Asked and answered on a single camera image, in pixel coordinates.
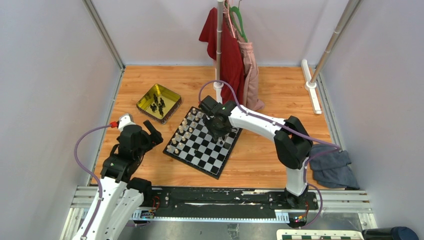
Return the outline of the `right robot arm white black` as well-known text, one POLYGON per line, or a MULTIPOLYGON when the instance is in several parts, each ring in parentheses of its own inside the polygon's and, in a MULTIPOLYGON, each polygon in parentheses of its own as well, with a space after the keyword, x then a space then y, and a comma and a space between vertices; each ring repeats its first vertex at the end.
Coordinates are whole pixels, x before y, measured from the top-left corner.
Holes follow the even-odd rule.
POLYGON ((285 166, 287 182, 284 202, 292 209, 306 206, 308 184, 305 161, 310 157, 313 142, 300 120, 270 117, 228 101, 219 103, 206 96, 199 103, 206 115, 205 126, 215 142, 228 135, 233 129, 244 129, 272 141, 278 160, 285 166))

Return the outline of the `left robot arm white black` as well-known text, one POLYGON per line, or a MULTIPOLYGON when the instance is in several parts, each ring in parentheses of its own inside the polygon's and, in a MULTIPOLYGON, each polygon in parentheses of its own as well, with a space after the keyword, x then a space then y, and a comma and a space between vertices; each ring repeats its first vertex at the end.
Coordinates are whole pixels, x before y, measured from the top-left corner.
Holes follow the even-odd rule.
POLYGON ((82 166, 95 179, 98 189, 86 218, 73 236, 75 240, 116 240, 135 210, 153 201, 152 183, 133 174, 145 154, 163 142, 162 134, 149 120, 143 125, 136 124, 129 113, 106 127, 119 130, 117 144, 104 160, 100 177, 82 166))

